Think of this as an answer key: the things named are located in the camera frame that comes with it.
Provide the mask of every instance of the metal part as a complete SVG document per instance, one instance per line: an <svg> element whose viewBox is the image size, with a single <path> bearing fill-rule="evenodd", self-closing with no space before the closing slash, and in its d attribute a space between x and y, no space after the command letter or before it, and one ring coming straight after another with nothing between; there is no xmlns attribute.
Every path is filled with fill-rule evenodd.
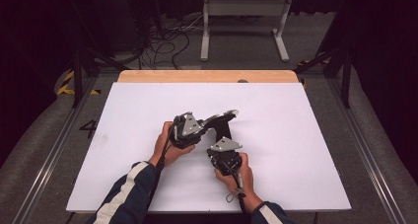
<svg viewBox="0 0 418 224"><path fill-rule="evenodd" d="M186 136L202 129L202 126L196 121L193 114L190 112L186 115L182 135Z"/></svg>
<svg viewBox="0 0 418 224"><path fill-rule="evenodd" d="M222 116L225 116L225 115L228 115L228 114L234 114L235 116L237 116L239 113L240 112L238 110L230 110L230 111L226 111L226 112L220 112L220 113L217 113L215 115L212 115L212 116L206 118L202 122L201 125L204 127L204 126L206 126L206 124L210 123L211 121L213 121L213 120L215 120L215 119L217 119L219 117L222 117Z"/></svg>
<svg viewBox="0 0 418 224"><path fill-rule="evenodd" d="M372 155L372 152L369 149L369 145L366 142L362 132L360 131L359 125L357 124L354 115L351 113L349 109L345 108L344 102L339 97L340 90L338 83L334 79L327 79L327 83L335 99L337 100L342 112L347 119L348 124L351 127L351 131L353 132L353 136L356 139L356 147L359 155L365 165L366 170L369 173L369 177L372 180L373 185L375 186L376 192L378 193L384 210L386 211L387 216L390 219L391 223L406 223L405 219L403 218L402 213L393 198L393 195L390 192L390 189L386 183L386 180L378 167L378 164L375 161L375 158Z"/></svg>
<svg viewBox="0 0 418 224"><path fill-rule="evenodd" d="M177 125L174 127L174 140L178 141L178 137L177 137Z"/></svg>
<svg viewBox="0 0 418 224"><path fill-rule="evenodd" d="M76 118L80 114L81 108L89 97L95 83L96 78L87 79L87 83L83 92L83 98L77 107L70 111L67 119L65 120L63 128L61 129L53 147L49 151L48 157L43 163L43 166L40 168L39 173L37 174L36 179L32 184L31 190L28 192L25 201L22 203L21 208L13 220L14 224L27 223L29 221L37 201L40 199L40 196L42 195L42 192L45 189L56 164L58 163L59 157L61 156L61 153L65 147L71 128L73 127Z"/></svg>
<svg viewBox="0 0 418 224"><path fill-rule="evenodd" d="M215 145L210 146L210 149L217 152L226 152L234 149L240 149L242 147L243 146L240 143L227 137L223 137L221 140L215 143Z"/></svg>

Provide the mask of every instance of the wooden edge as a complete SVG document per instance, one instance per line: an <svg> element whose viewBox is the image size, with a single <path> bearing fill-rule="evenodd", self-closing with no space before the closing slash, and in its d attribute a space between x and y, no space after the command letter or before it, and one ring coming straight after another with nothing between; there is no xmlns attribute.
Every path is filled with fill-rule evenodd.
<svg viewBox="0 0 418 224"><path fill-rule="evenodd" d="M298 83L292 70L125 70L118 83Z"/></svg>

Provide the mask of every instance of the sleeve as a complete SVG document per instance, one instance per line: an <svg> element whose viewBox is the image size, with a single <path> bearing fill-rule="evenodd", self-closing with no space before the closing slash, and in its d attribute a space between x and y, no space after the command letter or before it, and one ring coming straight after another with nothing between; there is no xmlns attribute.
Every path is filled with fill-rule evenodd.
<svg viewBox="0 0 418 224"><path fill-rule="evenodd" d="M276 203L264 201L251 213L251 224L294 224L285 211Z"/></svg>
<svg viewBox="0 0 418 224"><path fill-rule="evenodd" d="M134 164L130 172L113 185L99 210L86 223L142 223L155 177L153 165Z"/></svg>

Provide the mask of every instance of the metal rail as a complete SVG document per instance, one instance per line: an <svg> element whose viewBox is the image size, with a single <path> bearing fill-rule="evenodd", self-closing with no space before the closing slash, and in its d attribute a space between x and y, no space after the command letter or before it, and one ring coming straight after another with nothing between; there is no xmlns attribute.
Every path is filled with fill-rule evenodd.
<svg viewBox="0 0 418 224"><path fill-rule="evenodd" d="M97 78L88 78L83 95L84 97L81 99L80 103L75 109L72 109L68 114L67 119L64 122L64 125L55 140L54 145L52 146L51 150L49 151L48 156L46 157L45 162L43 163L42 167L40 168L36 179L31 187L31 190L28 192L25 201L23 202L21 208L19 209L18 213L13 220L13 223L27 223L35 209L37 202L40 199L40 196L43 193L43 190L46 187L46 184L49 181L49 178L52 175L53 170L55 169L56 164L58 163L59 157L65 147L67 142L68 136L71 132L73 124L80 114L80 111L86 102L87 98L92 91Z"/></svg>
<svg viewBox="0 0 418 224"><path fill-rule="evenodd" d="M338 84L335 79L327 79L326 82L328 83L329 88L332 91L333 96L338 102L347 122L353 132L354 138L356 139L356 148L359 152L359 155L366 167L366 170L369 173L369 177L372 180L372 183L376 189L376 192L379 195L379 198L382 201L384 210L386 211L387 216L390 219L391 223L398 224L398 223L406 223L405 219L403 218L402 213L396 201L393 198L393 195L390 192L390 189L386 183L384 175L382 174L381 170L378 167L378 164L375 161L375 158L372 155L372 152L369 149L369 146L364 138L360 127L349 109L345 108L344 103L341 100L341 91L338 87Z"/></svg>

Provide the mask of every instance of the hand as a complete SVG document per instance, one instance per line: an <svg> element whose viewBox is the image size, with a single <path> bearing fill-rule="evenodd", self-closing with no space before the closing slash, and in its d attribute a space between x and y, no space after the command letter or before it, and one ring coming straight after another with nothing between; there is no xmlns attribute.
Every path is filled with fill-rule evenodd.
<svg viewBox="0 0 418 224"><path fill-rule="evenodd" d="M148 161L155 167L157 167L157 163L160 160L161 154L163 153L164 145L166 143L167 137L169 136L170 127L172 125L172 121L164 122L163 131L157 138L156 145L154 147L154 154ZM190 153L195 148L195 145L188 146L184 149L179 149L177 147L174 147L172 142L169 140L167 147L169 148L169 150L166 153L166 160L164 163L165 166L168 166L171 163L173 163L175 160L177 160L179 156Z"/></svg>
<svg viewBox="0 0 418 224"><path fill-rule="evenodd" d="M240 156L243 160L239 172L243 178L243 190L245 193L244 206L246 211L251 213L259 204L262 203L262 200L254 191L252 169L248 165L248 155L246 153L240 153ZM231 175L222 176L218 169L215 169L215 174L216 178L227 186L230 193L235 194L237 192L237 183Z"/></svg>

